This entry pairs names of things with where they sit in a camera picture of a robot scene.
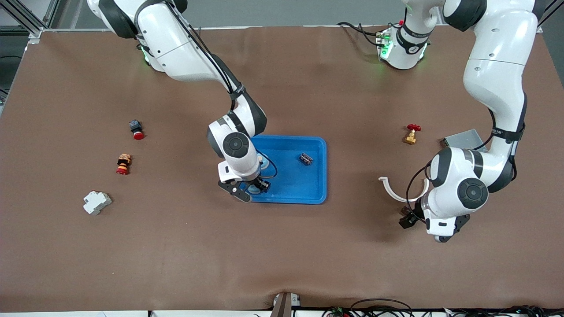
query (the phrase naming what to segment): white circuit breaker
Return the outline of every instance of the white circuit breaker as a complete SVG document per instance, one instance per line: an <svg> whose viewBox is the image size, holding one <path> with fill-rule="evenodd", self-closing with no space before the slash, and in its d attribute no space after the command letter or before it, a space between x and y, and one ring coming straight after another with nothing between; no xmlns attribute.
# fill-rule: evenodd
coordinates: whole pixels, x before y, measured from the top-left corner
<svg viewBox="0 0 564 317"><path fill-rule="evenodd" d="M112 200L106 193L91 191L84 197L84 210L91 215L97 215L107 205L112 203Z"/></svg>

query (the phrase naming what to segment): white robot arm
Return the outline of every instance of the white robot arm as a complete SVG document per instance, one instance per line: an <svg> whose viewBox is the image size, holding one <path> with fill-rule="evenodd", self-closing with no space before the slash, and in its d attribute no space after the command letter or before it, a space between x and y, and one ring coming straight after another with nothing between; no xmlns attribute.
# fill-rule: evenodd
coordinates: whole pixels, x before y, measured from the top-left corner
<svg viewBox="0 0 564 317"><path fill-rule="evenodd" d="M90 10L114 33L136 38L153 69L178 81L218 81L228 91L229 112L208 126L208 141L225 159L218 165L219 186L250 202L241 182L266 192L261 162L253 143L266 128L267 118L225 63L212 54L182 17L186 0L87 0Z"/></svg>
<svg viewBox="0 0 564 317"><path fill-rule="evenodd" d="M522 75L545 7L540 0L402 1L406 19L381 36L380 58L398 69L414 67L437 23L430 10L443 7L445 21L451 26L474 30L476 42L464 72L464 86L489 108L494 119L487 153L447 147L435 155L430 162L434 188L417 200L414 209L409 206L409 214L400 221L407 228L424 219L427 233L446 242L470 213L486 203L489 193L503 189L516 176L514 158L527 108Z"/></svg>

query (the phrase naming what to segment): red valve handle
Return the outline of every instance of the red valve handle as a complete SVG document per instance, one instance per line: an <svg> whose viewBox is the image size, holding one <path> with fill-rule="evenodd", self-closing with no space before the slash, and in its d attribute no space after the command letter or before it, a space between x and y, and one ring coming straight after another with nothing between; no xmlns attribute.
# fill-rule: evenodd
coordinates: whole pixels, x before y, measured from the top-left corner
<svg viewBox="0 0 564 317"><path fill-rule="evenodd" d="M407 128L409 130L421 131L421 126L418 126L418 125L411 124L411 125L408 125Z"/></svg>

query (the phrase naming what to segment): green status light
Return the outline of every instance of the green status light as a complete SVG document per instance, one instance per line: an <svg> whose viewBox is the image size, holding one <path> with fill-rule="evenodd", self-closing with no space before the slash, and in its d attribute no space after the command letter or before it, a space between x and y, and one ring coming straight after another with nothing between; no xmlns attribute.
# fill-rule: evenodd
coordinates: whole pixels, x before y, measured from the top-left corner
<svg viewBox="0 0 564 317"><path fill-rule="evenodd" d="M394 42L388 41L388 43L382 48L382 58L387 59L390 56L390 51L394 46Z"/></svg>

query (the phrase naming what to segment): brass valve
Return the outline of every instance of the brass valve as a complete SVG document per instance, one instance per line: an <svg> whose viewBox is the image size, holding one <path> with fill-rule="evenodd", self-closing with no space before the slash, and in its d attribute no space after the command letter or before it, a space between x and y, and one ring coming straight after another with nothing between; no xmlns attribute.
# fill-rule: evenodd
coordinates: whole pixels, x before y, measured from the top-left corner
<svg viewBox="0 0 564 317"><path fill-rule="evenodd" d="M411 130L411 132L409 132L404 142L413 145L415 144L415 142L417 142L417 139L415 139L415 132L421 131L421 127L418 125L411 124L407 126L407 129Z"/></svg>

